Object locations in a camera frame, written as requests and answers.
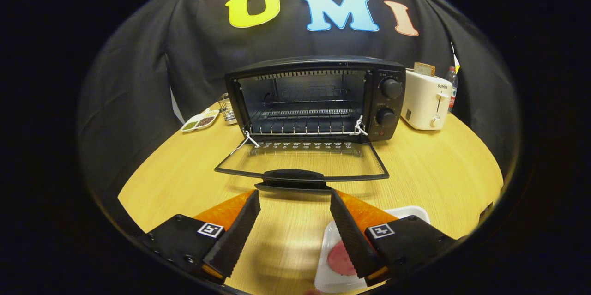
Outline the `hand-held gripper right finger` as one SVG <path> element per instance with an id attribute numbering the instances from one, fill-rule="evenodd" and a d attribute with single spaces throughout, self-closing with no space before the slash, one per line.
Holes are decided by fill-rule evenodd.
<path id="1" fill-rule="evenodd" d="M 395 217 L 336 189 L 331 214 L 357 276 L 368 286 L 406 279 L 456 244 L 416 215 Z"/>

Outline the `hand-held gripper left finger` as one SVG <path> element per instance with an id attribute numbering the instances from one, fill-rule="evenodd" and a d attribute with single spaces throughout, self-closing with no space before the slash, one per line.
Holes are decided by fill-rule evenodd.
<path id="1" fill-rule="evenodd" d="M 249 190 L 187 217 L 174 215 L 139 236 L 164 261 L 217 284 L 230 277 L 260 212 L 259 192 Z"/>

